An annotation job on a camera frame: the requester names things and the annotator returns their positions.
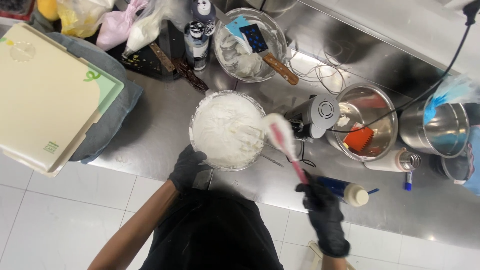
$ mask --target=rubber spatula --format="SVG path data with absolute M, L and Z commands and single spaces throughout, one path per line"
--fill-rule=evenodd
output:
M 235 40 L 247 51 L 250 52 L 250 48 L 247 42 L 244 40 L 243 35 L 240 32 L 240 27 L 250 25 L 243 15 L 238 16 L 235 20 L 230 19 L 225 13 L 223 13 L 218 7 L 215 6 L 216 17 L 220 20 L 225 28 L 232 34 Z
M 295 153 L 293 145 L 293 131 L 290 123 L 278 113 L 270 113 L 262 119 L 265 125 L 268 137 L 272 144 L 282 151 L 290 161 L 293 169 L 303 184 L 308 184 L 305 173 L 300 168 L 300 163 Z
M 257 24 L 240 27 L 240 32 L 245 35 L 245 41 L 247 41 L 252 48 L 252 53 L 258 53 L 265 63 L 272 67 L 278 74 L 282 75 L 291 85 L 294 86 L 299 83 L 298 76 L 290 71 L 282 62 L 277 60 L 268 50 L 267 43 Z

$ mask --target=stainless steel bowl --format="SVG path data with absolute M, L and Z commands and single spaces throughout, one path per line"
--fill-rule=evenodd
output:
M 394 109 L 392 101 L 378 87 L 367 83 L 357 83 L 345 88 L 336 98 L 340 105 L 340 115 L 350 118 L 345 126 L 333 126 L 336 130 L 350 130 L 355 122 L 368 124 Z M 343 151 L 354 160 L 369 162 L 385 156 L 396 141 L 398 120 L 390 114 L 369 126 L 374 131 L 371 142 L 360 152 L 346 148 L 343 139 L 346 133 L 327 131 L 331 145 Z
M 227 95 L 238 95 L 238 96 L 241 96 L 243 98 L 246 98 L 248 101 L 250 101 L 255 106 L 255 108 L 258 110 L 258 113 L 261 115 L 261 117 L 262 118 L 265 117 L 265 111 L 257 101 L 255 101 L 252 97 L 250 97 L 246 94 L 237 92 L 237 91 L 224 90 L 224 91 L 220 91 L 220 92 L 215 92 L 215 93 L 209 95 L 208 97 L 205 97 L 204 99 L 202 99 L 202 101 L 200 101 L 200 104 L 203 101 L 205 101 L 207 98 L 218 98 L 218 97 L 227 96 Z M 195 120 L 195 116 L 197 115 L 197 112 L 198 111 L 196 111 L 195 114 L 192 115 L 192 118 L 190 119 L 190 126 L 189 126 L 190 143 L 192 144 L 193 149 L 195 151 L 199 151 L 199 149 L 198 149 L 197 145 L 195 144 L 195 140 L 193 139 L 193 132 L 192 131 L 193 131 L 193 121 Z M 267 141 L 267 135 L 265 134 L 263 146 L 265 146 L 266 141 Z M 204 162 L 205 162 L 205 164 L 210 165 L 212 168 L 220 170 L 220 171 L 236 172 L 236 171 L 246 169 L 246 168 L 250 167 L 252 164 L 254 164 L 258 160 L 258 158 L 260 157 L 260 154 L 261 154 L 262 150 L 263 150 L 263 148 L 260 149 L 260 151 L 258 151 L 258 154 L 250 161 L 250 163 L 245 164 L 241 167 L 237 167 L 237 168 L 234 168 L 234 167 L 232 167 L 232 168 L 220 167 L 220 166 L 218 166 L 214 163 L 211 163 L 208 160 L 208 157 L 207 157 L 206 160 L 204 160 Z
M 461 104 L 444 104 L 436 108 L 435 117 L 423 124 L 428 100 L 419 101 L 400 116 L 400 136 L 410 147 L 427 154 L 454 158 L 467 144 L 470 125 Z
M 240 15 L 249 21 L 251 24 L 258 24 L 260 32 L 268 45 L 269 51 L 280 61 L 284 62 L 286 53 L 287 53 L 287 42 L 285 41 L 285 36 L 283 35 L 282 29 L 278 24 L 267 14 L 251 8 L 238 8 L 231 10 L 226 13 L 226 15 L 232 19 L 237 18 Z M 222 59 L 232 59 L 236 55 L 240 55 L 235 50 L 235 44 L 229 48 L 222 48 L 221 43 L 225 41 L 227 37 L 231 34 L 224 27 L 225 25 L 218 21 L 215 25 L 215 32 L 213 34 L 213 44 L 215 56 L 220 62 L 222 69 L 230 76 L 239 79 L 246 83 L 258 83 L 263 82 L 275 75 L 275 71 L 268 66 L 266 63 L 262 63 L 260 72 L 255 77 L 240 77 L 234 73 L 236 66 L 227 66 L 224 64 Z

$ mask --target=black shirt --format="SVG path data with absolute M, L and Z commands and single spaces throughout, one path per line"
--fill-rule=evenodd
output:
M 193 189 L 154 230 L 141 270 L 282 270 L 257 205 Z

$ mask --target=piping bag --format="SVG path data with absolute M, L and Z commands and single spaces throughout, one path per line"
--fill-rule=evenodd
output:
M 300 168 L 300 163 L 293 145 L 293 130 L 290 123 L 278 113 L 270 113 L 263 117 L 262 122 L 272 144 L 282 151 L 292 162 L 293 169 L 303 184 L 308 184 L 305 173 Z
M 148 0 L 131 0 L 125 11 L 112 11 L 103 15 L 98 22 L 102 26 L 96 45 L 107 51 L 125 42 L 130 34 L 135 14 L 147 4 Z

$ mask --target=gloved hand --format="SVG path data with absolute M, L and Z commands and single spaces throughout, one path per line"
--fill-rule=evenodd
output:
M 303 205 L 308 210 L 310 223 L 317 232 L 318 246 L 327 256 L 346 257 L 350 243 L 344 238 L 340 225 L 343 214 L 338 198 L 323 183 L 313 179 L 305 170 L 304 172 L 309 184 L 299 184 L 295 191 L 305 192 Z
M 180 154 L 173 168 L 173 172 L 168 177 L 180 194 L 185 193 L 186 189 L 192 187 L 197 173 L 211 169 L 212 167 L 202 163 L 207 155 L 201 151 L 195 152 L 192 145 L 188 145 Z

